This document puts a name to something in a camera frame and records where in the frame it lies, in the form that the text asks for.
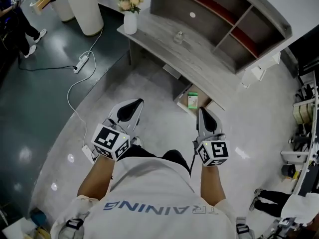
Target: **black shorts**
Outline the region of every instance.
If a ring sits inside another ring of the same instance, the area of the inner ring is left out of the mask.
[[[156,157],[154,154],[151,154],[144,150],[143,148],[137,146],[137,145],[132,145],[131,148],[129,148],[122,156],[117,161],[120,161],[126,157]],[[181,153],[178,150],[169,150],[168,152],[165,153],[163,157],[160,157],[162,159],[166,159],[168,161],[180,164],[183,166],[188,173],[190,174],[190,169],[186,163],[186,160],[183,158]]]

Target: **floor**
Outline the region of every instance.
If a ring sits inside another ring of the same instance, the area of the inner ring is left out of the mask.
[[[116,103],[143,98],[145,107],[137,133],[144,148],[158,156],[170,149],[179,150],[190,165],[193,157],[192,141],[196,137],[195,119],[172,100],[184,88],[158,64],[144,59],[131,71],[124,56],[108,72],[117,75],[107,82],[102,78],[79,106],[79,113],[88,123],[86,143],[89,143],[97,123]],[[262,233],[273,218],[258,211],[249,213],[253,192],[258,187],[281,189],[285,181],[280,176],[280,151],[288,147],[296,123],[292,104],[298,83],[291,78],[283,64],[269,69],[263,81],[242,88],[225,112],[216,110],[230,141],[231,158],[220,166],[220,176],[227,198],[237,216],[247,216],[248,222]],[[52,223],[76,196],[78,187],[92,164],[81,151],[84,128],[76,116],[68,121],[46,160],[32,196]],[[67,155],[72,153],[75,162]],[[201,161],[195,160],[192,184],[199,194]],[[52,191],[51,184],[57,190]]]
[[[41,16],[22,4],[31,25],[46,28],[47,35],[38,43],[35,54],[22,59],[28,69],[76,65],[78,57],[94,43],[98,36],[85,37],[74,19],[62,23],[48,5]],[[93,48],[97,60],[95,74],[77,85],[70,94],[70,102],[77,107],[98,80],[128,50],[126,38],[116,32],[123,23],[117,12],[101,11],[104,31]],[[18,69],[17,61],[10,67],[0,89],[0,184],[23,215],[27,215],[31,193],[47,153],[73,111],[66,94],[70,86],[85,78],[94,69],[92,58],[79,74],[69,69],[27,72]]]

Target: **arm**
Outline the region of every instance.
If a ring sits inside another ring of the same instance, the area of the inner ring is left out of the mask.
[[[6,15],[9,11],[12,10],[12,6],[10,6],[9,8],[7,9],[4,9],[4,10],[0,10],[0,18],[3,16],[3,15]]]
[[[115,162],[103,156],[99,156],[89,174],[82,182],[78,196],[101,200],[108,190]]]
[[[221,186],[217,166],[203,166],[201,171],[201,197],[212,206],[226,199],[223,187]]]

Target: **white vase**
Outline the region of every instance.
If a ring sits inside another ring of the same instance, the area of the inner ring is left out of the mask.
[[[135,34],[138,30],[137,13],[124,12],[124,32],[125,34]]]

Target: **white t-shirt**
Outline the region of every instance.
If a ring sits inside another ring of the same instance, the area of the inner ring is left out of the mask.
[[[210,206],[190,186],[188,171],[159,158],[117,162],[110,193],[98,201],[79,196],[54,223],[57,235],[70,219],[89,211],[84,238],[235,239],[236,219],[226,200]]]
[[[291,195],[281,211],[281,218],[296,218],[295,223],[307,224],[319,213],[319,194],[305,197]]]

